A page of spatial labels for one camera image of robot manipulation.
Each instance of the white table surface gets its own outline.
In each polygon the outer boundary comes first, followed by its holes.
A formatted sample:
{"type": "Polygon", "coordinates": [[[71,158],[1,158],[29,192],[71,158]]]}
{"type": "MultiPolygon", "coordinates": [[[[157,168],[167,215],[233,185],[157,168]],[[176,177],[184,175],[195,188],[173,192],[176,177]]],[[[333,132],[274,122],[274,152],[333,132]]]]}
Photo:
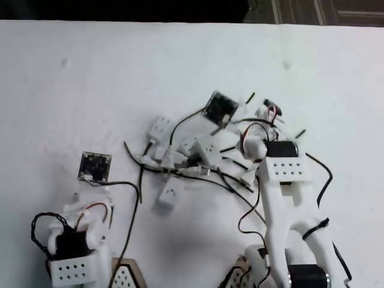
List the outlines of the white table surface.
{"type": "MultiPolygon", "coordinates": [[[[381,28],[1,21],[0,286],[49,287],[30,224],[77,191],[82,151],[113,155],[110,181],[136,181],[123,141],[142,152],[156,116],[177,121],[218,89],[234,99],[256,91],[250,110],[268,97],[292,131],[307,128],[308,152],[334,173],[321,209],[355,287],[383,287],[383,51],[381,28]]],[[[207,126],[192,121],[176,138],[207,126]]],[[[218,138],[223,148],[233,144],[218,138]]],[[[326,173],[311,167],[319,190],[326,173]]],[[[159,215],[162,185],[145,173],[125,256],[150,288],[217,287],[246,246],[260,242],[237,231],[247,207],[220,187],[188,182],[175,210],[159,215]]],[[[111,189],[116,255],[134,204],[129,190],[111,189]]],[[[42,241],[47,223],[38,225],[42,241]]],[[[245,224],[265,231],[254,215],[245,224]]]]}

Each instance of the circuit board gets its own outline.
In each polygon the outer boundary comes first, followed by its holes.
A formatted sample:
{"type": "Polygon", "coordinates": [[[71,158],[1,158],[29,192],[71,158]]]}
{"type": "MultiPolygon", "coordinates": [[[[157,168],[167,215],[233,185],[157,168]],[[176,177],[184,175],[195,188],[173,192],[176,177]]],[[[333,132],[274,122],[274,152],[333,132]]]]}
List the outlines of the circuit board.
{"type": "Polygon", "coordinates": [[[111,155],[83,152],[78,180],[107,182],[111,160],[111,155]]]}

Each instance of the dark floor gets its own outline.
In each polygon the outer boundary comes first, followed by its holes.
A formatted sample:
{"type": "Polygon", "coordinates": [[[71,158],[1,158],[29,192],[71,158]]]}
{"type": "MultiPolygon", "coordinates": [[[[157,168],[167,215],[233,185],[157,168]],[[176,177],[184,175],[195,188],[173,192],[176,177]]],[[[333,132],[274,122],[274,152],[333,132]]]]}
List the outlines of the dark floor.
{"type": "Polygon", "coordinates": [[[0,19],[384,26],[384,0],[0,0],[0,19]]]}
{"type": "Polygon", "coordinates": [[[244,23],[384,26],[383,0],[248,0],[244,23]]]}

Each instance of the white robot part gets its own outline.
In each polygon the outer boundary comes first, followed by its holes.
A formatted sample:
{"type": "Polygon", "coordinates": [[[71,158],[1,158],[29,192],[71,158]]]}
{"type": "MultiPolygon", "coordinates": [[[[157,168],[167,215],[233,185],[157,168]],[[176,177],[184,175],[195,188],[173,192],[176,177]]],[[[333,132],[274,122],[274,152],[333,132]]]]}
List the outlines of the white robot part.
{"type": "MultiPolygon", "coordinates": [[[[289,230],[304,235],[325,219],[317,208],[306,160],[303,157],[266,157],[258,170],[267,226],[265,240],[271,262],[271,275],[278,287],[290,288],[285,255],[289,230]],[[281,182],[292,183],[293,207],[284,199],[281,182]]],[[[306,242],[317,265],[329,274],[332,287],[345,287],[328,229],[315,231],[306,242]]]]}

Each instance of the black circuit board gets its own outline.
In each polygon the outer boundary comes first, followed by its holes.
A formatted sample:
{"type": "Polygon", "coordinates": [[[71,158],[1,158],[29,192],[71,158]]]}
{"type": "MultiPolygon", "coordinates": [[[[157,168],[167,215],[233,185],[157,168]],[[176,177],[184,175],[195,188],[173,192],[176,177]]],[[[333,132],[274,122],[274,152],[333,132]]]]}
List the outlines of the black circuit board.
{"type": "Polygon", "coordinates": [[[107,182],[111,160],[111,155],[83,152],[78,180],[107,182]]]}
{"type": "Polygon", "coordinates": [[[224,128],[238,107],[239,104],[237,102],[215,91],[205,106],[202,115],[219,127],[224,128]]]}

